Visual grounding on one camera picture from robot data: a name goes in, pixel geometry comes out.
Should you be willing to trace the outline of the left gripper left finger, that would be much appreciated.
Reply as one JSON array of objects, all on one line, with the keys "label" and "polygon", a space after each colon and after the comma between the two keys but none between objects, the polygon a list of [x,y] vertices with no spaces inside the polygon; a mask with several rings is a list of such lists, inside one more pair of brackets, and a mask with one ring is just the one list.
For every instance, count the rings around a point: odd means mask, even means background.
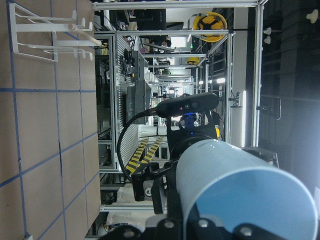
[{"label": "left gripper left finger", "polygon": [[140,231],[132,225],[122,225],[99,238],[100,240],[183,240],[182,222],[164,214],[152,216]]}]

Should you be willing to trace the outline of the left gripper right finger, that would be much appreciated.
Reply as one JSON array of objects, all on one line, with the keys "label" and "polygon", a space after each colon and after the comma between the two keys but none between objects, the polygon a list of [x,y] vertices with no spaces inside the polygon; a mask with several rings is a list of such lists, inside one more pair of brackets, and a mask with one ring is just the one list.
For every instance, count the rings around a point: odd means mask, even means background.
[{"label": "left gripper right finger", "polygon": [[208,218],[194,220],[194,238],[196,240],[309,240],[306,231],[284,228],[275,231],[251,223],[241,223],[232,230],[215,224]]}]

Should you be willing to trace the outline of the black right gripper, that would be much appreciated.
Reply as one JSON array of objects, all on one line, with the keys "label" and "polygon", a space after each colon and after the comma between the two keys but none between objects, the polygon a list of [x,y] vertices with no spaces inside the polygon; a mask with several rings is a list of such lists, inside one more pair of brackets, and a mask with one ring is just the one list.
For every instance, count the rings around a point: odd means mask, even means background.
[{"label": "black right gripper", "polygon": [[178,122],[178,130],[167,127],[167,143],[170,151],[170,161],[160,168],[157,162],[140,165],[131,175],[134,199],[144,201],[145,197],[152,198],[155,214],[163,214],[166,205],[167,218],[182,220],[182,206],[176,188],[176,169],[178,159],[191,145],[209,139],[218,139],[215,124],[220,122],[216,112],[205,111],[207,125],[195,126],[195,113],[184,114]]}]

